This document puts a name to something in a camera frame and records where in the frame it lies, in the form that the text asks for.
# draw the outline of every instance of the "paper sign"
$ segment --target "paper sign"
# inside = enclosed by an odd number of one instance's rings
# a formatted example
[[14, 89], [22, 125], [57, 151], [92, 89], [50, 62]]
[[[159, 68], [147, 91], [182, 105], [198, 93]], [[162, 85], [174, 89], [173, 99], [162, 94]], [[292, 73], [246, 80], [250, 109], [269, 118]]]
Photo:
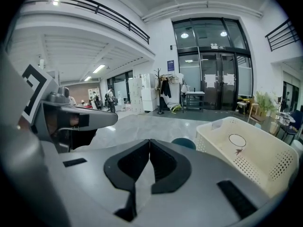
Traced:
[[205, 82], [208, 83], [215, 83], [216, 82], [216, 75], [215, 74], [205, 74]]
[[175, 62], [174, 61], [167, 61], [167, 71], [175, 70]]
[[214, 88], [214, 82], [207, 82], [206, 88]]
[[223, 76], [224, 83], [227, 85], [235, 85], [235, 76], [234, 74], [227, 74]]

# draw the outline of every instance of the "black metal railing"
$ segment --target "black metal railing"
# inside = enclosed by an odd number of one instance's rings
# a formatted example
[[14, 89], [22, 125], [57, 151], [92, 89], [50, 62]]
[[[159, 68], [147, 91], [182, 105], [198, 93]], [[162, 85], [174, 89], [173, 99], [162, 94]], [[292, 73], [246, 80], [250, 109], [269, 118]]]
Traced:
[[93, 11], [95, 14], [101, 14], [103, 16], [106, 16], [125, 28], [127, 28], [129, 31], [134, 32], [136, 35], [141, 37], [144, 41], [146, 41], [148, 44], [150, 42], [150, 37], [141, 30], [137, 25], [135, 25], [132, 21], [124, 17], [123, 15], [119, 14], [118, 12], [110, 9], [109, 7], [98, 3], [93, 0], [58, 0], [57, 3], [55, 0], [26, 0], [24, 4], [36, 4], [38, 2], [46, 2], [46, 3], [54, 3], [55, 4], [68, 4], [77, 6], [83, 9], [88, 9], [90, 11]]
[[289, 19], [271, 31], [265, 38], [268, 40], [271, 51], [300, 40]]

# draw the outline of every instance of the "person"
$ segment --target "person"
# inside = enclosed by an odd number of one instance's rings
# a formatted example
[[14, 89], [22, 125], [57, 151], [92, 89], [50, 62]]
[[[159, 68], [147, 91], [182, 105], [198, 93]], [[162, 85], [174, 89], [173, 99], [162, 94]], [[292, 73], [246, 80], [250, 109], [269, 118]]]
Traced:
[[114, 94], [113, 94], [113, 88], [110, 87], [108, 92], [107, 92], [107, 98], [108, 98], [108, 105], [109, 105], [109, 108], [110, 108], [110, 112], [112, 113], [115, 113], [116, 112], [116, 109], [115, 109], [115, 97], [114, 97]]
[[96, 108], [101, 110], [102, 107], [101, 107], [101, 103], [99, 101], [98, 95], [96, 94], [96, 92], [93, 92], [93, 95], [94, 95], [94, 102], [95, 102]]

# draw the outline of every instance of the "white cabinet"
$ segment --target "white cabinet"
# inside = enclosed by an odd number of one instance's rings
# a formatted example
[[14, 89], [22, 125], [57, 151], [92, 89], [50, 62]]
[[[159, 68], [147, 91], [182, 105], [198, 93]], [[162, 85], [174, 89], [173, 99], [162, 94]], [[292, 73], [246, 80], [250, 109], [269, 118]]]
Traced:
[[154, 111], [157, 109], [157, 100], [142, 101], [144, 111]]
[[151, 101], [157, 98], [156, 90], [153, 89], [142, 89], [141, 90], [142, 101]]
[[144, 88], [144, 89], [155, 88], [154, 74], [143, 74], [142, 75], [142, 88]]
[[144, 113], [141, 90], [142, 90], [142, 80], [141, 78], [134, 78], [128, 80], [129, 94], [131, 99], [131, 110], [137, 113]]

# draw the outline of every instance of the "black slot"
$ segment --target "black slot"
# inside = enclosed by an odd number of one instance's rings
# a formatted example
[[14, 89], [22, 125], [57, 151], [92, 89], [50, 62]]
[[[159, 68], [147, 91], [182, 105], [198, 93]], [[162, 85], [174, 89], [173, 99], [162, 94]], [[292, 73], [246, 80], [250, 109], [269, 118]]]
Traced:
[[75, 160], [71, 160], [71, 161], [63, 161], [63, 164], [65, 167], [70, 167], [70, 166], [75, 166], [81, 163], [87, 162], [86, 159], [84, 158], [79, 158], [79, 159], [75, 159]]
[[257, 208], [241, 193], [241, 191], [231, 181], [222, 181], [217, 183], [217, 185], [241, 219], [244, 219], [257, 211]]

